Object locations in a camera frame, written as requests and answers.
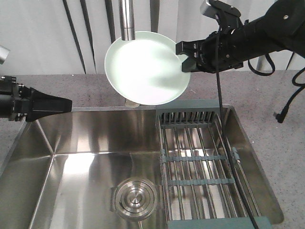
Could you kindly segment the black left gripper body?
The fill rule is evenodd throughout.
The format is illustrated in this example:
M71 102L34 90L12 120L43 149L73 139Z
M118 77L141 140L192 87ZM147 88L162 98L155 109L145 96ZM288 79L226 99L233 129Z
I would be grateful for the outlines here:
M12 76L0 77L0 117L9 121L21 121L27 113L22 111L22 102L31 97L31 89Z

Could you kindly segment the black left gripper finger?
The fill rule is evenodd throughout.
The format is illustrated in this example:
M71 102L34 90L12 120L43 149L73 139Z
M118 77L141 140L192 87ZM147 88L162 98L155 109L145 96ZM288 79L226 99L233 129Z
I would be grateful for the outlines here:
M44 94L31 88L31 110L34 112L71 112L72 100Z
M26 122L33 122L42 117L69 113L72 100L35 100L26 115Z

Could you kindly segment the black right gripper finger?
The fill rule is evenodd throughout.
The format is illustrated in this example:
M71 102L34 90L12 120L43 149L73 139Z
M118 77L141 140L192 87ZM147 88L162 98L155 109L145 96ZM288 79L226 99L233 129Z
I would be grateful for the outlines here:
M202 60L201 58L187 57L182 63L183 72L202 72Z
M175 45L176 55L199 56L202 53L203 40L181 41Z

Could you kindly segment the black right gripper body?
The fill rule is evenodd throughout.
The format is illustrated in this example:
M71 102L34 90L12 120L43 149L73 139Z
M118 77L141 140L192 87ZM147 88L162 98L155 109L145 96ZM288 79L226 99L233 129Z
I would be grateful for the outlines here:
M262 29L262 18L230 30L211 33L200 44L200 70L215 73L243 67L243 62L269 53L269 40Z

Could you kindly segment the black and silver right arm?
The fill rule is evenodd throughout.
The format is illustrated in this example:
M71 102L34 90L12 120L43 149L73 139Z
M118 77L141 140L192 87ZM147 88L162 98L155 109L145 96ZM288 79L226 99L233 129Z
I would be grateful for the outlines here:
M245 61L282 50L305 55L303 0L278 0L264 16L245 23L237 8L220 0L205 0L201 13L217 20L221 31L203 40L176 44L176 54L187 55L182 63L185 73L239 69Z

